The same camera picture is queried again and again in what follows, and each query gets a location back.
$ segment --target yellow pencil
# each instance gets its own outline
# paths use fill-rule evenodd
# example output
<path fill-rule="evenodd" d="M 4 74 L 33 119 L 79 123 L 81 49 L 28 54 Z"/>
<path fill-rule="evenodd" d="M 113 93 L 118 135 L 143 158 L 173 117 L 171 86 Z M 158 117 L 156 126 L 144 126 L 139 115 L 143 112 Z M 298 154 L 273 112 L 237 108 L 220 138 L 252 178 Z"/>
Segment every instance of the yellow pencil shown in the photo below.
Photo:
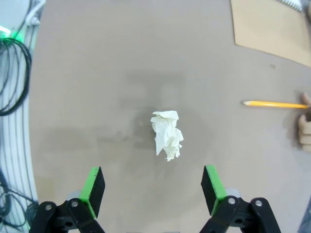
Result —
<path fill-rule="evenodd" d="M 309 108 L 310 106 L 298 103 L 279 103 L 267 101 L 243 101 L 247 106 L 276 107 L 276 108 Z"/>

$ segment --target wire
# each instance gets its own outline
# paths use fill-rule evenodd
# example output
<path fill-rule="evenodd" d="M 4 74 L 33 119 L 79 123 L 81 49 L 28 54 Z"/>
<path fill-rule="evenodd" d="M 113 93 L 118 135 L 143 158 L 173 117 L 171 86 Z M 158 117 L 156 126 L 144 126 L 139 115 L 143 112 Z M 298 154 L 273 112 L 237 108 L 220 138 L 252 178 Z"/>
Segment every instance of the wire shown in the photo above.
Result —
<path fill-rule="evenodd" d="M 18 227 L 22 227 L 25 225 L 26 222 L 28 222 L 28 224 L 31 226 L 32 222 L 35 218 L 39 203 L 27 196 L 25 196 L 24 194 L 21 194 L 15 190 L 12 190 L 10 188 L 8 188 L 8 184 L 6 182 L 6 179 L 2 173 L 2 170 L 0 169 L 0 186 L 3 188 L 3 193 L 0 195 L 0 200 L 4 197 L 5 202 L 4 202 L 4 207 L 1 207 L 1 211 L 0 211 L 0 216 L 3 220 L 3 224 L 5 226 L 9 226 L 12 227 L 18 231 L 21 231 L 20 229 L 18 229 Z M 16 194 L 28 201 L 31 202 L 30 205 L 28 205 L 27 210 L 24 209 L 21 201 L 13 194 Z M 8 222 L 4 219 L 5 216 L 7 216 L 10 211 L 11 211 L 11 207 L 12 207 L 12 200 L 11 198 L 13 198 L 15 201 L 17 201 L 17 203 L 19 204 L 20 208 L 22 209 L 22 212 L 24 214 L 24 221 L 20 224 L 13 224 L 11 222 Z"/>
<path fill-rule="evenodd" d="M 31 58 L 31 55 L 30 55 L 28 48 L 22 42 L 14 39 L 14 38 L 0 39 L 0 47 L 1 46 L 13 46 L 15 53 L 17 53 L 15 45 L 17 45 L 21 49 L 21 51 L 25 57 L 26 68 L 25 68 L 24 88 L 23 88 L 19 98 L 17 99 L 17 101 L 13 104 L 13 106 L 10 107 L 10 103 L 12 102 L 14 95 L 17 91 L 17 84 L 15 85 L 13 95 L 9 99 L 8 103 L 0 109 L 0 117 L 7 116 L 7 115 L 13 113 L 17 108 L 19 108 L 19 106 L 22 105 L 22 103 L 26 99 L 28 92 L 29 92 L 29 81 L 30 81 L 30 71 L 31 71 L 31 65 L 32 65 L 32 58 Z"/>

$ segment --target white paper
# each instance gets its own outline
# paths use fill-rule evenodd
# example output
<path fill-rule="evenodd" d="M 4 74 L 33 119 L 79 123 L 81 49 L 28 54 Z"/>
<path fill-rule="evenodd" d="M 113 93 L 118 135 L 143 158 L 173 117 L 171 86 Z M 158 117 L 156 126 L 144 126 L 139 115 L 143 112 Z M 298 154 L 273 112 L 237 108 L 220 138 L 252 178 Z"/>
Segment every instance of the white paper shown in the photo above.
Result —
<path fill-rule="evenodd" d="M 156 155 L 161 150 L 167 154 L 167 161 L 179 157 L 179 149 L 182 147 L 179 142 L 184 137 L 179 129 L 176 128 L 178 114 L 176 111 L 154 112 L 156 116 L 151 118 L 152 128 L 156 133 L 155 145 Z"/>

